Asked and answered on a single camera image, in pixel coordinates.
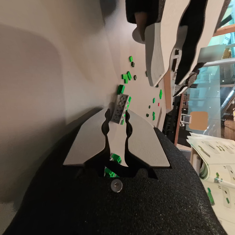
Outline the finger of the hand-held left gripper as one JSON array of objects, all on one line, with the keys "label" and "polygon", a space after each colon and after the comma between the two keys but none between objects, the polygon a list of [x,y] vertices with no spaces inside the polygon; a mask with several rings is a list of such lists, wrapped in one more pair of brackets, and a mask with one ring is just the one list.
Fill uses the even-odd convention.
[{"label": "finger of the hand-held left gripper", "polygon": [[153,0],[145,29],[148,82],[155,87],[166,74],[181,18],[190,0]]},{"label": "finger of the hand-held left gripper", "polygon": [[201,48],[207,47],[218,29],[230,0],[191,0],[180,26],[187,26],[175,84],[184,83],[197,64]]}]

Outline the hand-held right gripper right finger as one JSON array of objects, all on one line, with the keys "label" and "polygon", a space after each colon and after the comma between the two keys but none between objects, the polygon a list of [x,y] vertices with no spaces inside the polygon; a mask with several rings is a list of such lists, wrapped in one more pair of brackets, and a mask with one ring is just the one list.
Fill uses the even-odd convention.
[{"label": "hand-held right gripper right finger", "polygon": [[154,127],[131,110],[126,111],[125,163],[132,168],[169,168],[170,163]]}]

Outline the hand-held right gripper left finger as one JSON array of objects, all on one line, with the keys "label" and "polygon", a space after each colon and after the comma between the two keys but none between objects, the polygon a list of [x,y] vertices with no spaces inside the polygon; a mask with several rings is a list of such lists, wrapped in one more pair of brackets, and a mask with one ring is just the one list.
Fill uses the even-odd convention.
[{"label": "hand-held right gripper left finger", "polygon": [[111,153],[107,136],[110,115],[110,109],[104,108],[81,125],[63,162],[64,166],[94,169],[99,177],[104,176]]}]

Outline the green and grey brick assembly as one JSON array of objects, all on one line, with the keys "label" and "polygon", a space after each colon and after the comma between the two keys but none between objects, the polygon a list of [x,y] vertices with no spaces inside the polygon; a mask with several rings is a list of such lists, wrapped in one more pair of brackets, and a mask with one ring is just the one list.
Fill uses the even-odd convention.
[{"label": "green and grey brick assembly", "polygon": [[117,89],[117,97],[114,106],[111,121],[123,125],[125,121],[125,113],[129,108],[131,96],[124,94],[125,86],[119,85]]}]

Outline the grey desk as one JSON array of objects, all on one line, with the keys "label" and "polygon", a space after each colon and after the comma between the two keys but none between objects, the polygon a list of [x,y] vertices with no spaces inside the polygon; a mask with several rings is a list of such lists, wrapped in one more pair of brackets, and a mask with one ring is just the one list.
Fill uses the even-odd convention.
[{"label": "grey desk", "polygon": [[121,74],[130,109],[145,116],[156,88],[124,0],[0,1],[0,210],[20,204],[68,125],[111,105]]}]

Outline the person's left hand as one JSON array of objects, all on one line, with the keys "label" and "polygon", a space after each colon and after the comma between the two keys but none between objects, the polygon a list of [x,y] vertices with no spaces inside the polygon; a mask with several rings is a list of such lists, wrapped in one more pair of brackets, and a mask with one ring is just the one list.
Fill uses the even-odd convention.
[{"label": "person's left hand", "polygon": [[139,32],[141,40],[144,42],[148,14],[146,12],[136,12],[134,15],[136,19],[137,30]]}]

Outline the green u-shaped brick assembly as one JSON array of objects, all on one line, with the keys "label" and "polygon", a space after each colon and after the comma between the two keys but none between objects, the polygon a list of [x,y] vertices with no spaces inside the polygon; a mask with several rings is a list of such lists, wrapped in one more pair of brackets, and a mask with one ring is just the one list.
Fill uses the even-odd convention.
[{"label": "green u-shaped brick assembly", "polygon": [[[114,161],[118,164],[122,163],[121,157],[117,154],[114,154],[114,153],[111,153],[110,161]],[[104,177],[106,177],[106,178],[116,178],[116,177],[119,177],[119,176],[105,166],[105,168],[104,168]]]}]

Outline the tan wooden chair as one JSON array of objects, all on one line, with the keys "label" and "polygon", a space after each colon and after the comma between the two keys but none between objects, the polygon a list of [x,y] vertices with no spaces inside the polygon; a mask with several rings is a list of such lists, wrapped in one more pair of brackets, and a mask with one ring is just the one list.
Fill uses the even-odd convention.
[{"label": "tan wooden chair", "polygon": [[192,130],[206,130],[208,124],[208,113],[205,111],[192,111],[190,113],[191,123],[189,128]]}]

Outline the black and white spare gripper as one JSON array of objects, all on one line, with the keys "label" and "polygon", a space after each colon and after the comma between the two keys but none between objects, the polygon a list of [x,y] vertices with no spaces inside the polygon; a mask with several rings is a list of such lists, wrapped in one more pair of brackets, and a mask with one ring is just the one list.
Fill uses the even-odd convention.
[{"label": "black and white spare gripper", "polygon": [[179,96],[185,90],[187,90],[195,82],[199,72],[200,72],[199,70],[191,72],[189,77],[186,80],[184,80],[182,84],[176,85],[176,91],[173,97]]}]

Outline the scattered small green bricks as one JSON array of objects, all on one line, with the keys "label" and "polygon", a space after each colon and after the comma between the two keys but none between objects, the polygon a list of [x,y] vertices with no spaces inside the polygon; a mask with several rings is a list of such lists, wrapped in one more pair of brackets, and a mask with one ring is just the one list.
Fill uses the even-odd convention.
[{"label": "scattered small green bricks", "polygon": [[[133,57],[132,56],[129,56],[129,61],[130,61],[130,63],[131,63],[131,67],[133,67],[134,68],[134,61],[133,61]],[[121,75],[122,76],[122,79],[124,80],[124,83],[125,84],[127,84],[128,83],[128,81],[131,81],[131,79],[132,79],[132,75],[131,75],[131,73],[130,73],[130,71],[128,71],[126,74],[122,74]],[[119,88],[119,90],[120,89],[122,89],[122,91],[118,91],[118,94],[121,94],[121,93],[123,93],[124,92],[124,89],[125,89],[125,87],[124,86],[120,86],[120,87],[122,87],[122,88]],[[152,117],[153,117],[153,121],[156,119],[156,117],[155,117],[155,112],[153,111],[153,113],[152,113]]]}]

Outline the brick instruction booklet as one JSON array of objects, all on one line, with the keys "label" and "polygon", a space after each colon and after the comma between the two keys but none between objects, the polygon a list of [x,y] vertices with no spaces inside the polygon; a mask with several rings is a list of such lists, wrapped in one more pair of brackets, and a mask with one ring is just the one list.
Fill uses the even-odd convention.
[{"label": "brick instruction booklet", "polygon": [[210,204],[228,235],[235,234],[235,141],[190,133],[191,156],[202,160],[200,180]]}]

